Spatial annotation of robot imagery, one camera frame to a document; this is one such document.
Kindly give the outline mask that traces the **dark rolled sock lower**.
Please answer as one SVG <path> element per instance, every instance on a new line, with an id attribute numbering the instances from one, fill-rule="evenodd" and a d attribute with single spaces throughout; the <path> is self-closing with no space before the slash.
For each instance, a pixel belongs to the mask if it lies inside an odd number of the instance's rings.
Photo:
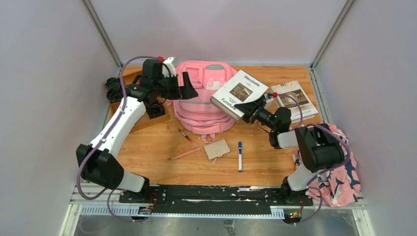
<path id="1" fill-rule="evenodd" d="M 112 87 L 106 93 L 106 98 L 110 103 L 115 103 L 123 99 L 123 92 L 121 87 Z"/>

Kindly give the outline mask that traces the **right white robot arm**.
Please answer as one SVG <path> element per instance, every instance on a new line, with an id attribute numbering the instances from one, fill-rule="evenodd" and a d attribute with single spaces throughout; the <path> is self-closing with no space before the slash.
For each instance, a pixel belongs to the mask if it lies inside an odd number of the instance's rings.
<path id="1" fill-rule="evenodd" d="M 270 129 L 269 143 L 275 149 L 298 148 L 301 163 L 296 170 L 284 178 L 280 187 L 283 203 L 294 205 L 300 200 L 321 171 L 340 166 L 345 161 L 345 154 L 339 137 L 331 132 L 326 124 L 313 124 L 291 129 L 291 110 L 279 107 L 275 113 L 264 108 L 266 100 L 261 97 L 253 102 L 236 104 L 243 113 L 246 123 L 255 121 Z"/>

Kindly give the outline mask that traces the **red gel pen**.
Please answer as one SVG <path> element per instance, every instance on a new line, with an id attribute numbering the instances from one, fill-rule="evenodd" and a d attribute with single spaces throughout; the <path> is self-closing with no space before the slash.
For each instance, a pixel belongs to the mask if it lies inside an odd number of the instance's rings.
<path id="1" fill-rule="evenodd" d="M 188 135 L 186 135 L 181 129 L 178 128 L 179 133 L 184 136 L 195 148 L 198 148 L 198 144 L 194 142 Z"/>

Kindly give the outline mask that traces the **pink pen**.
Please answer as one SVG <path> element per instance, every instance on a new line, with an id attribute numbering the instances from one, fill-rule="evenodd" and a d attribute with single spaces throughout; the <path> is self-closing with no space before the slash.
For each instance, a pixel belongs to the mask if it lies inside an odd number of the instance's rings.
<path id="1" fill-rule="evenodd" d="M 184 156 L 190 155 L 190 154 L 192 154 L 192 153 L 195 153 L 195 152 L 197 152 L 197 151 L 199 151 L 199 150 L 201 150 L 201 149 L 202 149 L 201 147 L 196 148 L 196 149 L 194 149 L 194 150 L 191 150 L 191 151 L 185 152 L 185 153 L 183 153 L 183 154 L 177 155 L 177 156 L 175 156 L 175 157 L 173 157 L 173 158 L 170 158 L 170 160 L 176 160 L 176 159 L 179 159 L 179 158 L 181 158 L 181 157 L 184 157 Z"/>

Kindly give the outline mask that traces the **wooden compartment tray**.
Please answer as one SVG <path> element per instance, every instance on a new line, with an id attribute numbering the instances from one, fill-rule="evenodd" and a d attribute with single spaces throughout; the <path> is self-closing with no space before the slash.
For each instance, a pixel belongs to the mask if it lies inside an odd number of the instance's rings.
<path id="1" fill-rule="evenodd" d="M 142 69 L 139 66 L 129 66 L 127 67 L 127 71 L 123 73 L 123 81 L 125 84 L 133 82 L 134 78 L 136 76 L 139 76 L 142 74 Z M 115 112 L 118 110 L 118 107 L 120 105 L 120 101 L 118 102 L 109 102 L 110 104 L 110 116 L 114 115 Z M 139 130 L 151 127 L 153 125 L 157 125 L 163 122 L 166 122 L 170 119 L 170 116 L 167 111 L 165 111 L 166 114 L 156 117 L 156 118 L 150 118 L 147 111 L 143 115 L 140 116 L 140 118 L 137 119 L 137 121 L 134 123 L 133 127 L 130 130 L 130 133 L 137 132 Z"/>

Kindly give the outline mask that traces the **blue white marker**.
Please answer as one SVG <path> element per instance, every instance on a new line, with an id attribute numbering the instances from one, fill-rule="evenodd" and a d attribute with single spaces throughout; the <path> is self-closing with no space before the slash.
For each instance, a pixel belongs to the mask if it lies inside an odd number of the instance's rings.
<path id="1" fill-rule="evenodd" d="M 238 142 L 238 172 L 242 172 L 242 142 Z"/>

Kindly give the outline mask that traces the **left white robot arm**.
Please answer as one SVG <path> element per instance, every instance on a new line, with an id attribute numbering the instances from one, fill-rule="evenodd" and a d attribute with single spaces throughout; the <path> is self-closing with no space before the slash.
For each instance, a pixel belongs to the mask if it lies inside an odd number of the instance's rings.
<path id="1" fill-rule="evenodd" d="M 105 189 L 130 191 L 139 203 L 150 199 L 149 179 L 126 171 L 121 166 L 116 159 L 120 148 L 135 123 L 146 113 L 146 106 L 155 99 L 186 100 L 197 97 L 198 93 L 188 73 L 176 73 L 174 57 L 165 60 L 143 58 L 145 61 L 139 83 L 121 86 L 123 97 L 117 112 L 96 138 L 76 149 L 79 164 L 76 182 L 79 190 L 84 179 Z"/>

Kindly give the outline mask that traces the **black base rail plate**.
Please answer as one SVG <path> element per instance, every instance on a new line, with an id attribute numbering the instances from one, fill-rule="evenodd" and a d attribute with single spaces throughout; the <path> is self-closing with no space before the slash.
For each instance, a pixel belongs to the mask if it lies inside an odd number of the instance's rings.
<path id="1" fill-rule="evenodd" d="M 307 196 L 295 195 L 286 199 L 280 187 L 218 186 L 218 185 L 151 185 L 148 195 L 124 191 L 120 203 L 151 204 L 154 213 L 185 214 L 270 214 L 271 207 L 311 207 Z"/>

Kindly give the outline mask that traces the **dark rolled sock upper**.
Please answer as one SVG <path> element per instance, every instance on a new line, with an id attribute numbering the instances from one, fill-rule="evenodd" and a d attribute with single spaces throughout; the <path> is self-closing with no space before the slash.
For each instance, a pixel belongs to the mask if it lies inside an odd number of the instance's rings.
<path id="1" fill-rule="evenodd" d="M 110 90 L 114 87 L 118 88 L 118 87 L 120 87 L 120 78 L 119 77 L 111 77 L 111 78 L 106 80 L 104 85 L 105 85 L 105 88 L 107 90 Z"/>

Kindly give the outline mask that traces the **pink school backpack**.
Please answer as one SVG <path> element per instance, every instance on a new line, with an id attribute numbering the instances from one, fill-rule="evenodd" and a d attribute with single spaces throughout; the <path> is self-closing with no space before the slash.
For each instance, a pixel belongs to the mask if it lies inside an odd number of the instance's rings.
<path id="1" fill-rule="evenodd" d="M 175 117 L 186 130 L 201 135 L 205 143 L 215 142 L 215 135 L 232 128 L 235 119 L 213 105 L 210 99 L 237 71 L 224 62 L 188 60 L 180 63 L 176 72 L 179 82 L 182 82 L 183 72 L 188 73 L 198 96 L 174 100 Z"/>

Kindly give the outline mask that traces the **small beige notebook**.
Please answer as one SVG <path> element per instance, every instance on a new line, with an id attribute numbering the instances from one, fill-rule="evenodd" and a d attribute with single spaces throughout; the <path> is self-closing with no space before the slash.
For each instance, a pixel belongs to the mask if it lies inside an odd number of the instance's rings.
<path id="1" fill-rule="evenodd" d="M 208 160 L 213 160 L 230 153 L 230 148 L 225 139 L 204 146 Z"/>

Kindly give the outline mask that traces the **white Decorate Furniture book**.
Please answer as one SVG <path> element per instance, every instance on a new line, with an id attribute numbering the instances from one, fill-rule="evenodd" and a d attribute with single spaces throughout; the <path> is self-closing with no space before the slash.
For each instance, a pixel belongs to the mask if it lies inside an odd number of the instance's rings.
<path id="1" fill-rule="evenodd" d="M 236 105 L 261 98 L 268 86 L 247 72 L 240 70 L 210 98 L 210 102 L 235 120 L 244 116 Z"/>

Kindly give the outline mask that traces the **dark rolled sock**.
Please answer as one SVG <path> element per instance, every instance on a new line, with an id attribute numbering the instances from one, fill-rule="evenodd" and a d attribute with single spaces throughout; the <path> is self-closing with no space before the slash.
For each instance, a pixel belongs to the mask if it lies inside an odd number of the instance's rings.
<path id="1" fill-rule="evenodd" d="M 111 77 L 111 78 L 106 80 L 104 85 L 105 85 L 105 88 L 107 90 L 110 90 L 114 87 L 118 88 L 118 87 L 120 87 L 120 78 L 119 77 Z"/>
<path id="2" fill-rule="evenodd" d="M 110 103 L 115 103 L 123 99 L 123 92 L 121 87 L 112 87 L 106 93 L 106 98 Z"/>

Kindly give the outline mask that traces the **pink patterned cloth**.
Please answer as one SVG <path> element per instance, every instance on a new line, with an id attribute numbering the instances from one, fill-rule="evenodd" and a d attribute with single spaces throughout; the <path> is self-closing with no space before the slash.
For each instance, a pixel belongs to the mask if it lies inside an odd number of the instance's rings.
<path id="1" fill-rule="evenodd" d="M 358 200 L 361 185 L 356 172 L 357 162 L 353 153 L 344 166 L 320 175 L 309 186 L 321 190 L 322 196 L 315 189 L 308 189 L 306 196 L 317 201 L 324 200 L 331 207 L 343 207 Z"/>

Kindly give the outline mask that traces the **white coffee cover book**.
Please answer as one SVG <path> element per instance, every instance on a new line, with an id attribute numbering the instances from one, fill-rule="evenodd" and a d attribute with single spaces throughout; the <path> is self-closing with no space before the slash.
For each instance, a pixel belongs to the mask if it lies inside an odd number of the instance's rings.
<path id="1" fill-rule="evenodd" d="M 271 86 L 268 93 L 278 94 L 279 98 L 274 101 L 278 107 L 290 109 L 292 123 L 299 122 L 300 118 L 303 120 L 313 118 L 318 113 L 298 81 Z"/>

